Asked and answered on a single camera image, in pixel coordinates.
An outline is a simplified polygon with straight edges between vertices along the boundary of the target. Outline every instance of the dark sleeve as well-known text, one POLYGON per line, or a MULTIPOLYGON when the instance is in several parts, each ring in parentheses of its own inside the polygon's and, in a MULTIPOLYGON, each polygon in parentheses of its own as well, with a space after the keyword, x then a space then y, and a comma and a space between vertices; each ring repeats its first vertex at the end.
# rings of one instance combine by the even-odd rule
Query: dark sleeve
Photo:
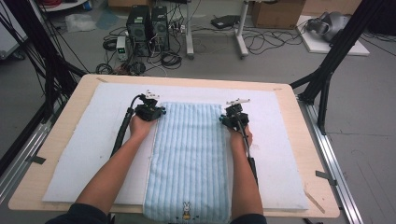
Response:
POLYGON ((247 214, 234 219, 230 224, 267 224, 267 220, 260 214, 247 214))
POLYGON ((91 205, 84 203, 73 203, 69 211, 53 218, 46 224, 107 224, 107 216, 104 212, 91 205))

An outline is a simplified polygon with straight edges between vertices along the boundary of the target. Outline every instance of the person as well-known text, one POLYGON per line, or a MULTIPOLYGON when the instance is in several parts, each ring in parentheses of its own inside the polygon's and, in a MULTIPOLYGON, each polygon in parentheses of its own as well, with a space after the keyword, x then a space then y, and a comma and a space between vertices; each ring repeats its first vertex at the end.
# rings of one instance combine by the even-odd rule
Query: person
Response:
MULTIPOLYGON (((144 121, 133 116, 130 121, 130 138, 105 163, 79 194, 66 214, 46 222, 106 224, 110 211, 120 191, 123 181, 134 160, 137 150, 156 122, 144 121)), ((244 140, 241 133, 230 130, 233 153, 233 197, 232 224, 265 224, 259 188, 248 164, 244 140)), ((252 133, 246 127, 248 142, 252 143, 252 133)))

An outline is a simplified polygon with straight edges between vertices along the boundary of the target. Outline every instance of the person's right arm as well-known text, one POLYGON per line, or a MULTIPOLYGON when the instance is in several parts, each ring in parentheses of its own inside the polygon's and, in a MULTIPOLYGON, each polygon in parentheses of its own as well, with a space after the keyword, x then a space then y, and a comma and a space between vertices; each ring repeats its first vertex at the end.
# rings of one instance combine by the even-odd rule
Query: person's right arm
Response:
MULTIPOLYGON (((234 130, 229 131, 233 153, 232 219, 249 214, 262 215, 262 199, 259 187, 248 164, 244 139, 241 133, 234 130)), ((246 133, 249 145, 251 145, 253 135, 248 127, 246 127, 246 133)))

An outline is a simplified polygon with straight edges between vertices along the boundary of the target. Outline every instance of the light blue towel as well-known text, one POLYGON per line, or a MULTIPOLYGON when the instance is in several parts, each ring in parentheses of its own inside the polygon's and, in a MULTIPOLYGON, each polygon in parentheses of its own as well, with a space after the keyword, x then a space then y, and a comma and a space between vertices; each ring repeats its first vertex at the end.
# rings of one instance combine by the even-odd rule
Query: light blue towel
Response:
POLYGON ((172 223, 226 223, 230 199, 220 105, 164 103, 143 214, 172 223))

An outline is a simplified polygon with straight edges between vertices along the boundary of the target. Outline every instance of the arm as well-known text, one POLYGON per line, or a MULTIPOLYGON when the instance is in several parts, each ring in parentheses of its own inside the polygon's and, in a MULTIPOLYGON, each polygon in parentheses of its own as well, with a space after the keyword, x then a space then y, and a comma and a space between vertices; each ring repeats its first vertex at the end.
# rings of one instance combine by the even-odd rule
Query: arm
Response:
MULTIPOLYGON (((234 130, 229 131, 231 134, 230 143, 233 153, 232 219, 247 214, 262 215, 262 199, 256 180, 248 164, 244 139, 241 133, 234 130)), ((248 126, 245 131, 248 135, 249 145, 251 145, 253 138, 248 126)))
POLYGON ((119 194, 134 156, 143 140, 149 134, 150 127, 154 122, 143 121, 137 116, 131 119, 131 137, 96 173, 80 193, 76 203, 92 205, 108 214, 119 194))

